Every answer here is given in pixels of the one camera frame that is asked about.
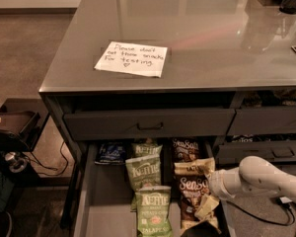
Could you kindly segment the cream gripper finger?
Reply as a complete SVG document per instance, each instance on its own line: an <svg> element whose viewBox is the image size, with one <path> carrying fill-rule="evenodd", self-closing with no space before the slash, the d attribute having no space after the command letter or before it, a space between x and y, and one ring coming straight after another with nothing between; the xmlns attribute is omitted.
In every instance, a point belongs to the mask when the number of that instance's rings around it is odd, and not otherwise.
<svg viewBox="0 0 296 237"><path fill-rule="evenodd" d="M219 198L213 195L204 195L199 208L195 212L195 217L199 220L208 219L213 215L215 208L219 205Z"/></svg>
<svg viewBox="0 0 296 237"><path fill-rule="evenodd" d="M210 223L211 225L218 225L219 224L218 218L217 218L214 211L211 211L205 215L202 215L201 218L203 221L206 221L206 222Z"/></svg>

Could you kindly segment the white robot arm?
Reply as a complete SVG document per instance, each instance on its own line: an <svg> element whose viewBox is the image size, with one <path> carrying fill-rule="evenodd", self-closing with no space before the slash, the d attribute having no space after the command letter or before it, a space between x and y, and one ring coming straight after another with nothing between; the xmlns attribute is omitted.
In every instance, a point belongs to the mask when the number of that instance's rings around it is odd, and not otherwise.
<svg viewBox="0 0 296 237"><path fill-rule="evenodd" d="M296 176L258 156L245 157L236 168L210 171L205 176L210 192L220 200L274 196L296 203Z"/></svg>

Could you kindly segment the dark robot base tray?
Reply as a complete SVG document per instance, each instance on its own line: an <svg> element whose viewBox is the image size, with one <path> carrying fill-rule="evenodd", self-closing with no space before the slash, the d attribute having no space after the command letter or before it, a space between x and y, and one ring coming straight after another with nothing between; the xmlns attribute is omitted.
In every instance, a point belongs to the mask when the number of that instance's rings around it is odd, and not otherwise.
<svg viewBox="0 0 296 237"><path fill-rule="evenodd" d="M33 151L48 118L41 99L7 99L0 107L0 151Z"/></svg>

